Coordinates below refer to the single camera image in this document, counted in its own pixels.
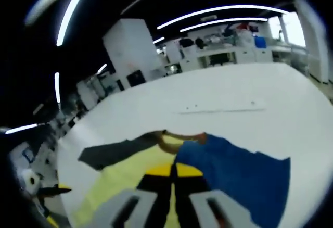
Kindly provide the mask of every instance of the table surface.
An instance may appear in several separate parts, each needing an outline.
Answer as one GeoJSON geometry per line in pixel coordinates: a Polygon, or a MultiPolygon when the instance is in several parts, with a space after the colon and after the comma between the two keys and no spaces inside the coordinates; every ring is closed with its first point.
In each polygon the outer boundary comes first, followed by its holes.
{"type": "Polygon", "coordinates": [[[321,203],[333,170],[333,107],[286,64],[238,64],[181,73],[104,99],[59,140],[59,183],[71,221],[99,173],[77,158],[85,147],[167,129],[222,136],[249,151],[291,157],[285,213],[279,227],[301,227],[321,203]],[[224,111],[226,108],[257,110],[224,111]]]}

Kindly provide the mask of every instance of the blue cloth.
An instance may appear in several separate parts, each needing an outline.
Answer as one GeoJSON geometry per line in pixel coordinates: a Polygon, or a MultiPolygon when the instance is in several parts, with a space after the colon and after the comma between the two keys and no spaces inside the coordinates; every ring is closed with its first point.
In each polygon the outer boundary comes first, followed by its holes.
{"type": "Polygon", "coordinates": [[[290,158],[277,160],[251,153],[228,140],[207,135],[203,145],[185,141],[175,162],[196,167],[211,189],[219,189],[251,213],[261,228],[276,228],[289,189],[290,158]]]}

